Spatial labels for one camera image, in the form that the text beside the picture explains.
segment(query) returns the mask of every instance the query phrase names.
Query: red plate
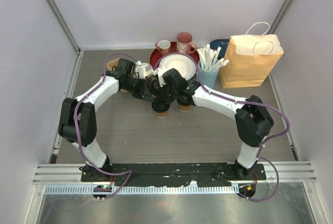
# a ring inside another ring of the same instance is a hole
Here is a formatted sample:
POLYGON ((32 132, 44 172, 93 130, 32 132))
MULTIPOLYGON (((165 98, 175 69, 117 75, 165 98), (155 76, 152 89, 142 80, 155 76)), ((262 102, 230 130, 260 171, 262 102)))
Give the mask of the red plate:
MULTIPOLYGON (((175 53, 177 52, 177 42, 171 42, 171 47, 170 47, 170 52, 169 53, 175 53)), ((194 53, 189 54, 194 61, 198 64, 200 58, 199 58, 199 53, 195 51, 194 53)), ((154 68, 155 64, 157 61, 161 58, 161 54, 157 49, 154 49, 154 51, 150 55, 149 63, 150 65, 154 68)))

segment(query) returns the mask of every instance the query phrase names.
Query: mug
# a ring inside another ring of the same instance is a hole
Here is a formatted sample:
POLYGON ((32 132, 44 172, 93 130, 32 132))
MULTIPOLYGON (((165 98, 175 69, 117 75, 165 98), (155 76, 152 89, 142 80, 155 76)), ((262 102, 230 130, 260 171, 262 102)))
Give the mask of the mug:
POLYGON ((177 36, 177 52, 191 54, 197 51, 197 45, 192 42, 192 35, 190 33, 182 32, 177 36))
POLYGON ((156 49, 161 53, 162 56, 166 55, 170 51, 171 43, 168 40, 162 40, 155 43, 156 49))

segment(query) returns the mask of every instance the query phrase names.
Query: white plate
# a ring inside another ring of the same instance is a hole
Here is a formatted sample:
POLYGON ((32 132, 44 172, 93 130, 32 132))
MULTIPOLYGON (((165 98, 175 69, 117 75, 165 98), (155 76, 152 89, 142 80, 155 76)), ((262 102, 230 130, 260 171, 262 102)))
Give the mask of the white plate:
POLYGON ((197 71, 193 61, 182 54, 173 54, 163 58, 160 66, 168 69, 175 68, 186 81, 191 79, 197 71))

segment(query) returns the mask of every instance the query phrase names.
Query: dark blue plate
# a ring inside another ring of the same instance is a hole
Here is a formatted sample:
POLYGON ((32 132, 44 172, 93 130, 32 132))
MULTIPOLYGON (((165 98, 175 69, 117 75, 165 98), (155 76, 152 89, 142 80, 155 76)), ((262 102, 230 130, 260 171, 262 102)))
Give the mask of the dark blue plate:
POLYGON ((220 46, 221 51, 219 53, 218 59, 221 59, 224 57, 224 54, 227 50, 228 44, 230 39, 216 39, 210 43, 210 48, 213 50, 217 50, 217 48, 220 46))

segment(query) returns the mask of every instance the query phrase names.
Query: metal corner post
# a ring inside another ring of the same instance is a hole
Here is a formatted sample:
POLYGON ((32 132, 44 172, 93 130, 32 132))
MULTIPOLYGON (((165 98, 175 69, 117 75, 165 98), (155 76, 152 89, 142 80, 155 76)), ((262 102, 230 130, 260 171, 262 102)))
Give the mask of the metal corner post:
POLYGON ((54 16, 56 17, 57 21, 59 22, 59 24, 60 24, 62 30, 64 31, 65 35, 67 36, 68 40, 72 44, 75 52, 79 53, 80 48, 79 48, 77 42, 75 41, 75 38, 73 37, 70 29, 68 28, 66 21, 62 17, 62 14, 61 14, 57 4, 55 3, 54 0, 46 0, 46 2, 50 6, 51 11, 53 12, 54 16))
POLYGON ((284 0, 281 8, 280 8, 280 11, 277 13, 272 25, 271 25, 271 28, 268 32, 268 34, 273 34, 276 30, 276 28, 278 27, 278 25, 280 24, 281 20, 283 19, 284 15, 287 13, 289 7, 291 6, 292 2, 294 0, 284 0))

